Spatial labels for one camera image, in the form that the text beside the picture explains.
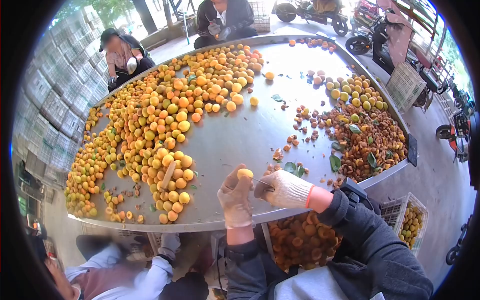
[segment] crate of apricots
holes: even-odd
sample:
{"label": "crate of apricots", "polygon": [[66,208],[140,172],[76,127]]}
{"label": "crate of apricots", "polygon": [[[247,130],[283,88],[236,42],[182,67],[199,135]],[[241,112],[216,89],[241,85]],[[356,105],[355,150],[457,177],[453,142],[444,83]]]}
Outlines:
{"label": "crate of apricots", "polygon": [[326,265],[342,241],[314,211],[268,222],[267,226],[275,263],[284,271],[297,264],[305,270]]}

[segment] gloved hand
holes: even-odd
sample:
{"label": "gloved hand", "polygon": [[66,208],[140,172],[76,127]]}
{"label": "gloved hand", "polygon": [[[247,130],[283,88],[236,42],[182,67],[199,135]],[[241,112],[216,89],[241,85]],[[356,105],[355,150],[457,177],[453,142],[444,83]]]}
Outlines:
{"label": "gloved hand", "polygon": [[225,227],[228,229],[245,227],[252,224],[252,205],[248,193],[253,189],[252,179],[243,176],[238,180],[238,170],[246,168],[244,164],[233,170],[217,192],[218,200],[225,215]]}
{"label": "gloved hand", "polygon": [[128,75],[131,75],[137,69],[138,61],[136,57],[130,57],[127,61]]}
{"label": "gloved hand", "polygon": [[308,196],[314,187],[313,184],[285,170],[275,171],[260,180],[270,184],[275,190],[269,192],[266,190],[268,186],[259,182],[255,187],[255,198],[262,198],[282,208],[306,208]]}
{"label": "gloved hand", "polygon": [[213,36],[219,34],[220,31],[221,31],[220,25],[215,24],[215,23],[211,23],[211,24],[208,26],[207,29],[208,29],[208,32],[209,32],[211,35],[213,35]]}
{"label": "gloved hand", "polygon": [[110,79],[108,80],[108,87],[109,88],[114,88],[117,86],[117,77],[116,76],[110,76]]}
{"label": "gloved hand", "polygon": [[230,35],[230,28],[225,27],[223,30],[218,34],[218,37],[215,37],[217,41],[224,41],[227,39],[227,36]]}
{"label": "gloved hand", "polygon": [[167,256],[169,259],[175,259],[175,253],[180,250],[180,238],[178,233],[162,233],[162,243],[158,248],[158,253]]}

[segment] concrete floor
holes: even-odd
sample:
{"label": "concrete floor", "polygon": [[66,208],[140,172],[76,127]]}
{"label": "concrete floor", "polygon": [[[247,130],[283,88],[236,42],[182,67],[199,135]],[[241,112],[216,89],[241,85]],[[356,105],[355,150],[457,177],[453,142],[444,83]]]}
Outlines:
{"label": "concrete floor", "polygon": [[[336,36],[330,25],[320,25],[315,22],[307,24],[297,18],[294,22],[283,23],[276,16],[271,17],[271,30],[275,34],[297,34],[305,32],[314,34],[322,31]],[[338,37],[338,42],[344,44],[350,37]],[[177,55],[193,50],[191,37],[190,45],[185,38],[178,38],[151,51],[156,63],[171,59],[172,53]],[[388,74],[372,62],[372,57],[363,55],[359,61],[369,67],[369,71],[379,77],[381,81],[388,81]],[[437,288],[450,267],[445,263],[447,251],[455,245],[460,234],[461,225],[466,222],[473,212],[475,193],[469,186],[468,166],[453,162],[454,153],[447,141],[435,137],[435,129],[448,123],[448,116],[434,101],[429,110],[423,114],[419,108],[411,108],[403,116],[410,132],[418,140],[419,162],[415,168],[412,165],[395,173],[382,182],[367,189],[369,196],[381,202],[400,198],[413,193],[429,210],[427,232],[422,242],[418,259],[425,268],[427,276]],[[81,224],[68,219],[65,214],[64,200],[61,193],[57,193],[52,204],[45,203],[45,226],[49,235],[54,239],[59,257],[65,266],[78,265],[84,262],[83,257],[75,246],[75,238],[82,233]],[[188,234],[184,239],[188,246],[178,254],[181,263],[176,269],[175,278],[182,276],[190,264],[195,260],[192,253],[205,244],[204,234]]]}

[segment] person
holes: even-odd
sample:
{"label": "person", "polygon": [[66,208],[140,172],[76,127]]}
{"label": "person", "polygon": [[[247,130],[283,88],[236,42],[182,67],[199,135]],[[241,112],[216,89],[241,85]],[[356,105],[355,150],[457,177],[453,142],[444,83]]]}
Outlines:
{"label": "person", "polygon": [[[148,243],[142,236],[131,242]],[[188,273],[173,282],[172,262],[180,247],[178,233],[163,233],[158,256],[152,259],[150,269],[144,269],[124,259],[129,246],[115,243],[111,237],[80,235],[77,247],[85,264],[67,267],[62,272],[49,258],[44,258],[57,290],[65,300],[205,300],[208,285],[204,275],[212,265],[210,245],[206,246]]]}
{"label": "person", "polygon": [[428,299],[433,284],[382,218],[340,190],[332,193],[284,170],[261,178],[254,196],[282,208],[309,208],[343,236],[326,266],[292,276],[264,263],[252,230],[252,180],[240,164],[218,190],[227,228],[227,299]]}
{"label": "person", "polygon": [[119,34],[115,29],[105,29],[100,36],[99,52],[107,54],[108,91],[111,92],[127,80],[155,66],[149,53],[133,36]]}
{"label": "person", "polygon": [[257,36],[252,7],[247,0],[205,0],[198,6],[195,49],[250,36]]}

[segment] dark jacket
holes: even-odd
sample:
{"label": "dark jacket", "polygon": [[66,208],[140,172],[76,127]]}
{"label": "dark jacket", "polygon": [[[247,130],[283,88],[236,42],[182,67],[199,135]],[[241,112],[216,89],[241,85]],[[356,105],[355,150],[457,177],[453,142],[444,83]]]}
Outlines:
{"label": "dark jacket", "polygon": [[[208,26],[210,21],[222,25],[222,21],[216,17],[216,10],[213,2],[203,1],[197,11],[197,33],[199,36],[210,36]],[[230,33],[241,30],[253,24],[253,11],[247,0],[230,0],[227,5],[227,21],[224,27],[230,28]]]}
{"label": "dark jacket", "polygon": [[[349,299],[370,299],[382,292],[385,299],[428,299],[433,284],[400,239],[380,216],[363,204],[354,205],[338,190],[330,206],[318,214],[320,222],[331,225],[348,240],[349,256],[340,256],[342,246],[327,262],[335,281]],[[265,269],[255,241],[229,247],[235,257],[227,259],[227,298],[273,299],[278,281],[267,286]]]}

